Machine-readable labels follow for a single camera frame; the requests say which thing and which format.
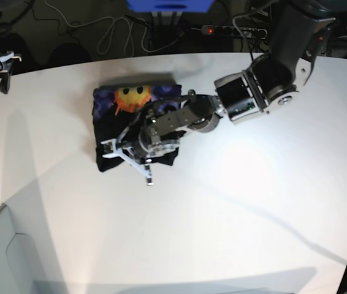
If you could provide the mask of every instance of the folded cloth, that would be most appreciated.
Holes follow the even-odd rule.
[[[117,138],[125,127],[135,118],[137,110],[147,102],[164,100],[181,95],[181,85],[138,86],[133,88],[101,87],[93,92],[93,127],[96,138],[96,163],[100,172],[117,167],[123,162],[120,157],[103,158],[102,141]],[[159,104],[158,112],[173,111],[180,108],[172,100]],[[165,156],[154,158],[153,162],[173,165],[178,149]]]

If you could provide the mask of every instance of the power strip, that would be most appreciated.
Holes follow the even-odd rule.
[[[267,38],[266,29],[258,28],[245,28],[240,27],[244,35],[249,39],[261,39]],[[202,26],[200,29],[203,35],[209,36],[226,36],[226,37],[240,37],[240,33],[235,29],[234,26]]]

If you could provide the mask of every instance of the screw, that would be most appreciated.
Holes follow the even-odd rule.
[[[278,105],[287,104],[287,103],[289,103],[291,100],[292,100],[292,96],[286,96],[286,97],[284,97],[284,98],[281,98],[281,99],[278,101]]]

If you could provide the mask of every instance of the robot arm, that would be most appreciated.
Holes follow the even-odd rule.
[[[347,0],[290,0],[280,3],[268,53],[249,68],[215,81],[217,96],[174,98],[180,109],[157,113],[146,104],[116,139],[102,142],[106,158],[122,157],[152,185],[150,163],[179,147],[179,131],[210,132],[227,115],[233,123],[269,114],[290,102],[305,86],[315,59],[330,35],[334,16],[347,11]],[[129,129],[138,136],[126,139]]]

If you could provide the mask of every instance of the gray floor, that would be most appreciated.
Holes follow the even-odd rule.
[[[137,17],[150,19],[150,14],[136,14],[127,8],[124,0],[47,0],[48,3],[59,8],[66,18],[72,21],[87,23],[100,17],[111,16],[114,18],[122,17],[124,14],[130,14]],[[233,1],[233,5],[224,0],[233,12],[241,10],[245,1]],[[4,12],[3,20],[11,20],[17,16],[26,4],[21,4],[11,10]],[[61,20],[61,31],[66,29],[65,22],[60,14],[47,7],[44,0],[37,0],[34,5],[37,18],[57,18]],[[225,11],[221,4],[214,3],[208,13],[186,14],[185,17],[191,19],[193,23],[202,25],[220,24],[225,19]],[[91,53],[94,60],[123,58],[124,45],[128,36],[128,25],[125,21],[117,23],[113,33],[113,42],[110,51],[106,55],[99,55],[96,52],[97,43],[110,26],[110,20],[104,20],[94,25],[79,29],[75,35],[81,40],[82,45]],[[45,64],[48,61],[50,53],[58,46],[67,42],[74,42],[69,36],[58,36],[57,22],[55,21],[36,21],[32,13],[28,13],[19,23],[13,27],[13,32],[21,35],[37,62]],[[146,53],[142,50],[140,43],[144,27],[134,25],[134,49],[135,56],[144,56]],[[103,48],[107,48],[108,42],[103,43]]]

